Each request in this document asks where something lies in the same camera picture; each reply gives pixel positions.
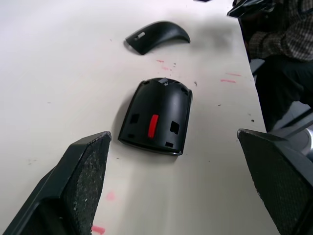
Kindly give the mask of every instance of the black pants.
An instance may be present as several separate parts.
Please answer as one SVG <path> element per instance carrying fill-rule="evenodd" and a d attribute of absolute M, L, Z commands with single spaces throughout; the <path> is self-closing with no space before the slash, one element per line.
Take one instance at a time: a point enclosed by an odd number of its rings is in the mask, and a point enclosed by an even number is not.
<path fill-rule="evenodd" d="M 270 131 L 294 101 L 313 104 L 313 62 L 282 55 L 268 57 L 258 70 L 256 89 L 265 127 Z"/>

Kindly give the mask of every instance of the person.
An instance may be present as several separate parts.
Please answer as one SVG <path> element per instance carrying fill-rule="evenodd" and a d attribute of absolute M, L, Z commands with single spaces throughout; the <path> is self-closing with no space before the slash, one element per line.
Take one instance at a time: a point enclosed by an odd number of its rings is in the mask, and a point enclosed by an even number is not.
<path fill-rule="evenodd" d="M 265 60 L 256 89 L 270 131 L 294 101 L 313 104 L 313 0 L 279 0 L 241 26 L 250 58 Z"/>

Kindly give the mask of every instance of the red marker stain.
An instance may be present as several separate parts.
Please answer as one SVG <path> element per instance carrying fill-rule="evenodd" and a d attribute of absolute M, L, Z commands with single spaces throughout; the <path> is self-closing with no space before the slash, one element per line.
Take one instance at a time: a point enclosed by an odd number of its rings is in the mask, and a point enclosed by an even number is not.
<path fill-rule="evenodd" d="M 98 227 L 98 226 L 92 226 L 91 231 L 93 231 L 95 233 L 99 233 L 100 235 L 102 235 L 105 233 L 106 229 Z"/>
<path fill-rule="evenodd" d="M 106 196 L 106 199 L 109 201 L 114 201 L 115 200 L 115 193 L 113 191 L 109 192 Z"/>
<path fill-rule="evenodd" d="M 230 73 L 230 72 L 227 72 L 226 74 L 228 74 L 228 75 L 232 75 L 232 76 L 242 77 L 240 74 L 235 74 L 235 73 Z"/>
<path fill-rule="evenodd" d="M 227 79 L 221 79 L 221 82 L 236 83 L 236 82 L 235 82 L 235 81 L 233 81 L 233 80 L 227 80 Z"/>

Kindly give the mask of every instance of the white table surface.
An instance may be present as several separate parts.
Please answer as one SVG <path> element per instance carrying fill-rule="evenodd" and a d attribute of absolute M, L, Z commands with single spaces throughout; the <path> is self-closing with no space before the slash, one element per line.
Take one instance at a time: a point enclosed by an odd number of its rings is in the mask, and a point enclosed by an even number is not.
<path fill-rule="evenodd" d="M 278 235 L 237 142 L 239 128 L 265 128 L 230 8 L 231 0 L 2 1 L 0 232 L 72 142 L 111 131 L 94 220 L 106 235 Z M 124 47 L 160 20 L 178 23 L 191 44 L 144 56 Z M 155 77 L 193 91 L 177 159 L 117 141 L 139 82 Z"/>

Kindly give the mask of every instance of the plaid shirt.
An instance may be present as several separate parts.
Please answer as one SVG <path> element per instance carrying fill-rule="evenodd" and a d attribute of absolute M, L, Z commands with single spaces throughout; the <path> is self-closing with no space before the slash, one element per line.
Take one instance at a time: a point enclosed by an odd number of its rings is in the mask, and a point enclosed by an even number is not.
<path fill-rule="evenodd" d="M 276 32 L 256 32 L 251 37 L 251 58 L 286 55 L 300 61 L 313 61 L 313 0 L 279 2 L 283 4 L 284 11 L 278 29 Z"/>

